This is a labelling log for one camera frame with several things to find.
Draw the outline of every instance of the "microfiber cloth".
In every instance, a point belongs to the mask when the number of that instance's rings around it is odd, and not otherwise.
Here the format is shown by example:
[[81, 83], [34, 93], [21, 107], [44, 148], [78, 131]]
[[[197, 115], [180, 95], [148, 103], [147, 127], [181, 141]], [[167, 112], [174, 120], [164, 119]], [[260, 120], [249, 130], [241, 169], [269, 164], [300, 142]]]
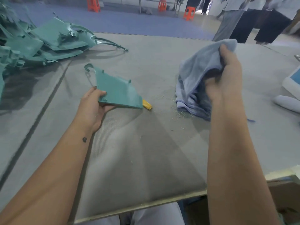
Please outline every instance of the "microfiber cloth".
[[180, 65], [175, 89], [177, 110], [187, 111], [210, 121], [212, 105], [205, 92], [204, 80], [221, 76], [224, 63], [219, 48], [222, 44], [234, 52], [237, 41], [225, 39], [215, 42], [202, 48]]

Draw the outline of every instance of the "red stool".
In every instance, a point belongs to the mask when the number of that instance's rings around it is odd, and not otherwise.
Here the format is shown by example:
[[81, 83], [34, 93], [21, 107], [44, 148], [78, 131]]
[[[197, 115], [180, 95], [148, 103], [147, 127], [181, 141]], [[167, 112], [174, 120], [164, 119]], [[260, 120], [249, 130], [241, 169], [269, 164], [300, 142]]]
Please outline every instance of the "red stool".
[[98, 0], [87, 0], [88, 1], [88, 11], [94, 10], [96, 13], [100, 11], [100, 5]]
[[195, 15], [195, 8], [188, 6], [185, 10], [185, 14], [183, 15], [183, 18], [186, 18], [186, 20], [193, 20]]
[[159, 0], [158, 3], [158, 10], [161, 11], [166, 11], [167, 9], [167, 1], [166, 0]]

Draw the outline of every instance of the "gray pants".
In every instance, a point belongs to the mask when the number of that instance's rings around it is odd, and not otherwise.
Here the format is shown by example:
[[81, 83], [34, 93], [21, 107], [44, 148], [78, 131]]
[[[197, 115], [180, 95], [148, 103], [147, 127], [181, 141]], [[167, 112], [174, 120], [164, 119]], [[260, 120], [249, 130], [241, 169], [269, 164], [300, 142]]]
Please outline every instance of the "gray pants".
[[[80, 225], [123, 225], [119, 216], [111, 216]], [[130, 225], [184, 225], [180, 208], [176, 202], [135, 211]]]
[[212, 41], [217, 42], [223, 39], [229, 39], [243, 13], [243, 10], [225, 11], [220, 27]]

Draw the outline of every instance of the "blue floor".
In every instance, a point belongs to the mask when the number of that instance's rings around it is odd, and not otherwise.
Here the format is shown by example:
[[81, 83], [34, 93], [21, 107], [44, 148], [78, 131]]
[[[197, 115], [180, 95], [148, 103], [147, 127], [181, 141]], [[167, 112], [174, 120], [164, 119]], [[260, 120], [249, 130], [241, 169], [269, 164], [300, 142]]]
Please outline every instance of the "blue floor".
[[[26, 3], [25, 5], [29, 9], [29, 15], [32, 21], [37, 26], [54, 17], [53, 12], [55, 12], [59, 18], [74, 24], [82, 25], [95, 32], [169, 36], [205, 40], [211, 40], [213, 38], [213, 34], [202, 30], [199, 26], [183, 20], [182, 18], [159, 16], [156, 14], [138, 14], [133, 13], [132, 9], [127, 12], [112, 11], [112, 8], [105, 8], [105, 5], [100, 13], [95, 13], [87, 10], [87, 5], [84, 0], [71, 1], [72, 4], [44, 4], [31, 2]], [[11, 3], [11, 6], [15, 9], [21, 19], [26, 19], [21, 4]]]

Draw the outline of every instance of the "white shirt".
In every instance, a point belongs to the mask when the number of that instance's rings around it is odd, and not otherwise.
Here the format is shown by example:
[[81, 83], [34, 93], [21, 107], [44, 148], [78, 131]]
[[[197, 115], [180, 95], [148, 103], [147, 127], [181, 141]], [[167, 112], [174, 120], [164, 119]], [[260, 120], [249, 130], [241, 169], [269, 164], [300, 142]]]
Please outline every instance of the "white shirt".
[[250, 0], [247, 0], [246, 6], [243, 9], [239, 9], [242, 3], [246, 0], [228, 0], [226, 7], [224, 8], [225, 11], [232, 11], [232, 10], [244, 10], [246, 11], [249, 6]]
[[292, 20], [300, 9], [300, 0], [272, 0], [269, 9], [275, 9]]
[[265, 5], [266, 0], [255, 0], [250, 2], [249, 8], [250, 9], [256, 9], [256, 10], [262, 10], [263, 6]]

